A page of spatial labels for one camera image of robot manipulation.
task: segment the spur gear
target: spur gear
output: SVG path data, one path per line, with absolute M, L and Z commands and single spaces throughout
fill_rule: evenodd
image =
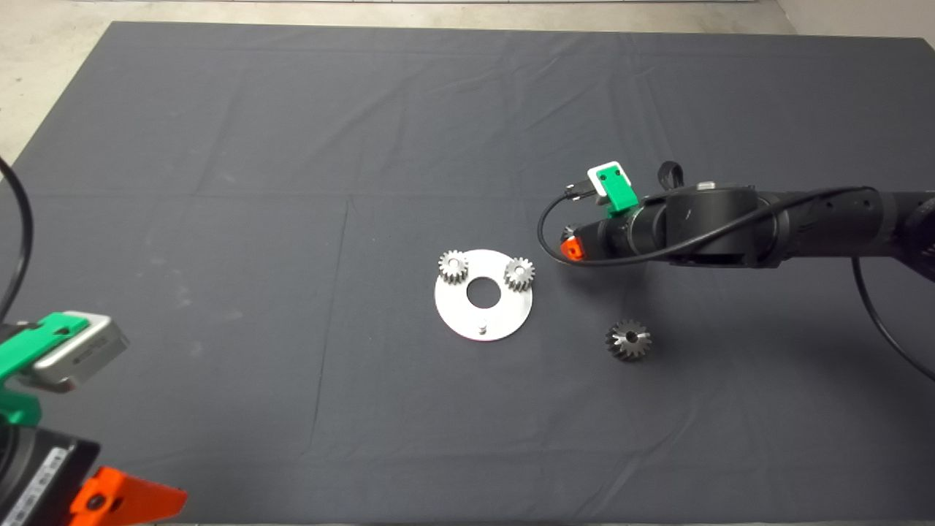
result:
M 515 257 L 507 264 L 503 279 L 511 290 L 524 291 L 532 285 L 536 277 L 536 268 L 525 257 Z
M 468 257 L 463 252 L 449 250 L 439 258 L 439 276 L 448 284 L 461 283 L 468 277 Z
M 607 350 L 622 361 L 645 358 L 652 342 L 649 330 L 636 320 L 624 320 L 607 333 Z

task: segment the circular metal plate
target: circular metal plate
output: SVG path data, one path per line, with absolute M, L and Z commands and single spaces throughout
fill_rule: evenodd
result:
M 439 278 L 435 282 L 435 307 L 441 319 L 465 338 L 492 342 L 506 338 L 521 327 L 532 310 L 532 288 L 522 292 L 510 290 L 503 273 L 511 258 L 496 250 L 471 250 L 467 256 L 467 279 L 449 285 Z M 468 299 L 468 285 L 479 278 L 489 278 L 500 287 L 500 301 L 489 309 L 476 307 Z

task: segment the orange clamp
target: orange clamp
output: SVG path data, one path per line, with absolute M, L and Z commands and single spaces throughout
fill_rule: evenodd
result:
M 188 499 L 170 488 L 101 467 L 71 503 L 69 526 L 127 526 L 177 515 Z
M 568 259 L 572 261 L 581 261 L 584 259 L 584 249 L 582 244 L 578 242 L 578 238 L 571 236 L 570 238 L 562 241 L 562 254 L 565 255 Z

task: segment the dark gray table cover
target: dark gray table cover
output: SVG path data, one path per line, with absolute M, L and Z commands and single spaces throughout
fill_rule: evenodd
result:
M 16 165 L 14 314 L 118 318 L 132 348 L 44 423 L 187 489 L 190 521 L 935 519 L 935 386 L 846 261 L 570 270 L 533 234 L 612 159 L 644 194 L 666 159 L 910 190 L 933 138 L 915 39 L 115 23 Z M 440 321 L 452 248 L 537 264 L 510 338 Z M 932 363 L 932 285 L 867 273 Z M 653 359 L 604 351 L 624 317 Z

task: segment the black strap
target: black strap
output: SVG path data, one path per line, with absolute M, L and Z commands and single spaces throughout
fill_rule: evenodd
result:
M 662 163 L 657 176 L 663 190 L 674 190 L 675 188 L 685 186 L 685 176 L 684 172 L 682 172 L 682 165 L 675 161 Z

